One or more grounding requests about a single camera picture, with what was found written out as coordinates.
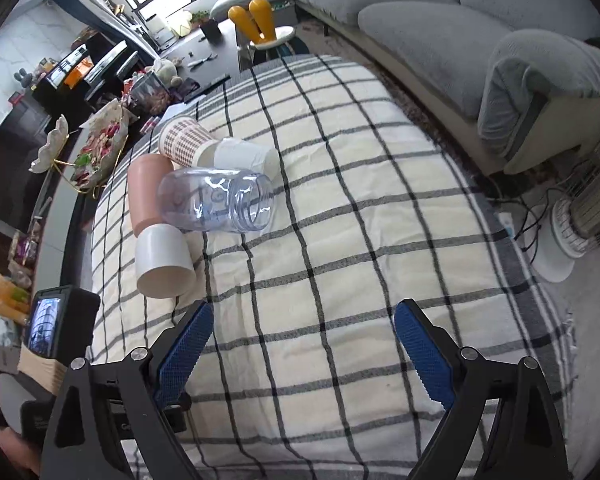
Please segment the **person's hand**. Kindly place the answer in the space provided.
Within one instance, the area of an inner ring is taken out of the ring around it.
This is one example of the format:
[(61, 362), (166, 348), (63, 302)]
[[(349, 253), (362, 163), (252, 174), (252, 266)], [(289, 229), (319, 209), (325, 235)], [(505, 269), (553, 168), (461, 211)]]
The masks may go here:
[(41, 473), (40, 451), (16, 434), (12, 428), (0, 429), (0, 448), (10, 462), (19, 470)]

